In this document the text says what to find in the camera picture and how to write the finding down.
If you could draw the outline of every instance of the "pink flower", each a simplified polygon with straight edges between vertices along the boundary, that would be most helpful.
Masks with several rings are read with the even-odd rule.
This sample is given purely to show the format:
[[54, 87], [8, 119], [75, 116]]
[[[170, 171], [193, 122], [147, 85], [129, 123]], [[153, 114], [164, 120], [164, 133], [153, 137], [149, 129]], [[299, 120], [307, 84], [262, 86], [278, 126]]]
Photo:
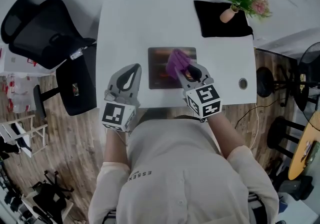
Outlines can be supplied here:
[[261, 0], [255, 0], [251, 7], [257, 14], [263, 14], [266, 9], [265, 2]]

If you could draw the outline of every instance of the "person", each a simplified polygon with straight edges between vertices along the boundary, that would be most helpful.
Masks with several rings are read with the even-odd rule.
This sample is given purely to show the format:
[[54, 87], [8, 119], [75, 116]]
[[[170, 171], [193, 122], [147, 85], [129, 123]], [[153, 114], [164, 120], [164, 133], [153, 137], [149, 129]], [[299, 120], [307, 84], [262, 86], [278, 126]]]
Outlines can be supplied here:
[[103, 224], [116, 211], [118, 224], [273, 224], [278, 209], [269, 177], [218, 113], [205, 123], [142, 122], [127, 150], [124, 135], [108, 130], [88, 220]]
[[8, 159], [9, 155], [7, 153], [16, 153], [19, 154], [21, 152], [20, 147], [15, 144], [5, 143], [2, 136], [0, 136], [0, 158], [3, 160]]

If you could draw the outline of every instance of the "black and white marker cube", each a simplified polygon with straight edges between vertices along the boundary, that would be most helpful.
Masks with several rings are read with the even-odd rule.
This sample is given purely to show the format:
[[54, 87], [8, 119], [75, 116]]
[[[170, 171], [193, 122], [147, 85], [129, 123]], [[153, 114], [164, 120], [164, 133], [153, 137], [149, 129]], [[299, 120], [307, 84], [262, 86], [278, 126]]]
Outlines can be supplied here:
[[135, 115], [136, 107], [133, 105], [104, 101], [99, 118], [106, 128], [128, 132]]
[[188, 106], [200, 118], [206, 118], [222, 110], [222, 102], [213, 83], [187, 91], [186, 98]]

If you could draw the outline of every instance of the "white table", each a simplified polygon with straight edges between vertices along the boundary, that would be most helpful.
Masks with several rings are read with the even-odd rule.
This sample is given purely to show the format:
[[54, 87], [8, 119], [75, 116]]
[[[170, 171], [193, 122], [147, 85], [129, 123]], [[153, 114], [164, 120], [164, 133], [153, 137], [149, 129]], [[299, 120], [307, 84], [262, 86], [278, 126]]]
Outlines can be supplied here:
[[[195, 47], [197, 63], [215, 81], [223, 104], [256, 102], [256, 64], [252, 35], [203, 38], [193, 0], [105, 0], [96, 53], [96, 97], [100, 107], [110, 77], [139, 63], [141, 108], [186, 106], [182, 89], [150, 90], [149, 47]], [[239, 88], [245, 78], [246, 90]]]

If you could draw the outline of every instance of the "wooden floor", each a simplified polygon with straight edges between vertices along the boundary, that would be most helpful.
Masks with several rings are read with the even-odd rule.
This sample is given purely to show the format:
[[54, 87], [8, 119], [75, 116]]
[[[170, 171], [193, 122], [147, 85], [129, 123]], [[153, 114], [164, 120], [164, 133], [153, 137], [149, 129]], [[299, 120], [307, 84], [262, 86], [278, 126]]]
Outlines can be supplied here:
[[[280, 71], [277, 65], [289, 66], [287, 58], [255, 51], [256, 68], [268, 67], [275, 78], [279, 77]], [[56, 86], [54, 76], [44, 77], [40, 80], [42, 91], [49, 90]], [[272, 94], [267, 98], [257, 98], [257, 106], [267, 106], [277, 99], [284, 97], [281, 94]], [[14, 115], [7, 111], [7, 99], [4, 93], [0, 93], [0, 122], [13, 120]], [[271, 158], [276, 157], [277, 152], [267, 148], [267, 132], [275, 117], [282, 115], [288, 120], [293, 117], [293, 99], [289, 100], [286, 108], [281, 108], [279, 102], [267, 108], [258, 108], [259, 128], [257, 114], [253, 110], [249, 112], [238, 124], [237, 130], [244, 136], [246, 144], [250, 146], [258, 134], [252, 148], [252, 152], [259, 163], [266, 167]], [[241, 104], [224, 106], [223, 111], [235, 126], [237, 121], [255, 104]], [[90, 200], [96, 186], [96, 177], [103, 162], [103, 147], [106, 140], [105, 129], [99, 123], [99, 111], [94, 109], [78, 116], [68, 116], [59, 95], [45, 102], [47, 113], [46, 121], [36, 119], [37, 124], [48, 123], [49, 146], [42, 152], [30, 159], [26, 154], [11, 154], [5, 160], [5, 167], [12, 181], [27, 194], [30, 186], [38, 181], [44, 180], [44, 171], [57, 170], [60, 174], [60, 184], [66, 187], [73, 187], [74, 192], [70, 195], [74, 202], [69, 217], [65, 223], [84, 223], [87, 220], [87, 213]], [[170, 117], [190, 113], [187, 108], [173, 108], [169, 111]]]

